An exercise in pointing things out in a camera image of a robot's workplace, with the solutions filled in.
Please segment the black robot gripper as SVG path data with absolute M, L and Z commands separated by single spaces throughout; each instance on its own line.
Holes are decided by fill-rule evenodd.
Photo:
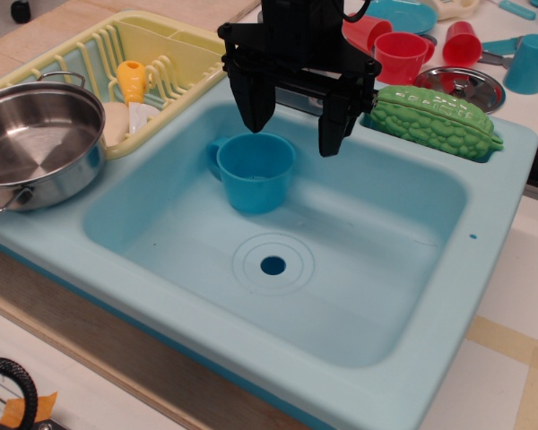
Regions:
M 272 118 L 277 86 L 315 91 L 313 73 L 337 73 L 339 78 L 328 79 L 323 98 L 318 146 L 322 157 L 338 154 L 358 118 L 376 102 L 381 64 L 343 35 L 343 25 L 364 18 L 369 5 L 347 13 L 343 1 L 263 1 L 260 22 L 218 28 L 226 49 L 224 70 L 248 130 L 259 133 Z

